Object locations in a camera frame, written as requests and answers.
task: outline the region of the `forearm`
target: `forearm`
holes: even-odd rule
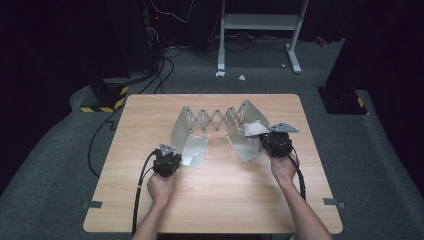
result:
[[[279,185],[290,208],[299,238],[301,240],[333,239],[327,227],[302,198],[293,183],[279,182]]]
[[[153,202],[140,226],[133,236],[133,240],[155,240],[160,218],[165,210],[166,203]]]

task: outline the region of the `table top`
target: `table top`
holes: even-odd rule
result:
[[[88,232],[131,232],[138,179],[147,156],[160,143],[170,145],[174,124],[183,106],[194,114],[229,107],[236,110],[250,100],[271,125],[285,122],[299,129],[290,133],[304,175],[306,198],[331,233],[342,231],[338,210],[324,205],[333,198],[302,104],[294,94],[169,94],[128,97],[84,229]],[[169,233],[291,233],[294,224],[285,198],[272,176],[270,161],[261,155],[243,162],[226,139],[225,124],[216,131],[195,128],[194,135],[209,139],[201,168],[180,166],[175,191],[159,232]],[[152,166],[154,157],[146,169]],[[138,223],[151,198],[145,178]],[[294,183],[299,189],[297,176]]]

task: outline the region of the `dark background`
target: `dark background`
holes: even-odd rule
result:
[[[187,6],[191,0],[178,2],[180,6]],[[209,12],[199,21],[209,26],[202,36],[211,34],[217,2],[199,4]],[[369,91],[389,140],[423,193],[419,154],[424,122],[423,8],[413,0],[362,2],[310,1],[300,39],[313,41],[321,36],[331,43],[347,38],[333,71],[340,72],[342,83],[354,79],[354,87]],[[112,31],[107,4],[94,3],[99,7],[92,14],[102,16],[98,18],[101,26]],[[57,20],[57,16],[69,11],[65,1],[17,0],[0,4],[3,105],[0,190],[3,192],[40,138],[69,114],[70,96],[88,85],[88,80],[81,69],[80,57],[70,47],[75,44],[69,42],[74,38],[70,38],[66,27],[61,25],[63,22]],[[228,12],[276,13],[282,9],[284,13],[291,13],[296,12],[297,7],[299,3],[295,0],[227,1]],[[175,13],[184,10],[186,8],[175,9]],[[116,46],[115,41],[113,37],[102,38],[102,44],[107,46]],[[107,69],[96,66],[96,70]]]

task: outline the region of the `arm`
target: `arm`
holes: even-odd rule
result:
[[[294,226],[302,240],[309,239],[333,239],[324,223],[319,219],[314,210],[302,198],[293,184],[296,168],[288,157],[274,158],[271,160],[271,170],[283,192],[290,212],[293,217]]]
[[[147,189],[153,199],[149,211],[133,236],[133,240],[156,239],[159,222],[165,211],[168,200],[174,190],[176,174],[163,178],[154,173],[147,182]]]

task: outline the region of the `yellow and black hazard tape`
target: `yellow and black hazard tape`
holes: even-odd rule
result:
[[[126,86],[121,90],[119,98],[113,106],[81,106],[80,109],[82,112],[114,112],[124,104],[125,95],[128,92],[128,88],[129,87]]]

